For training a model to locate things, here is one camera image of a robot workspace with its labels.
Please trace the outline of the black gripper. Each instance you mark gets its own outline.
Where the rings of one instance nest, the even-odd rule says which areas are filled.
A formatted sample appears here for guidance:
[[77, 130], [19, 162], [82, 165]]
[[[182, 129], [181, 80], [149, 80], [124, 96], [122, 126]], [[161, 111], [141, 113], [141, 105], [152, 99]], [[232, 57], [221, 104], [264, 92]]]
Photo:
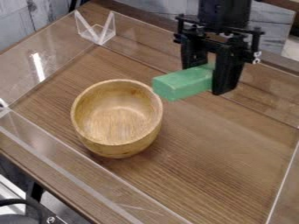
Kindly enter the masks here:
[[265, 34], [248, 24], [250, 0], [198, 0], [197, 15], [174, 17], [173, 42], [181, 45], [181, 68], [208, 63], [216, 54], [210, 92], [222, 95], [238, 84], [244, 63], [257, 63], [258, 42]]

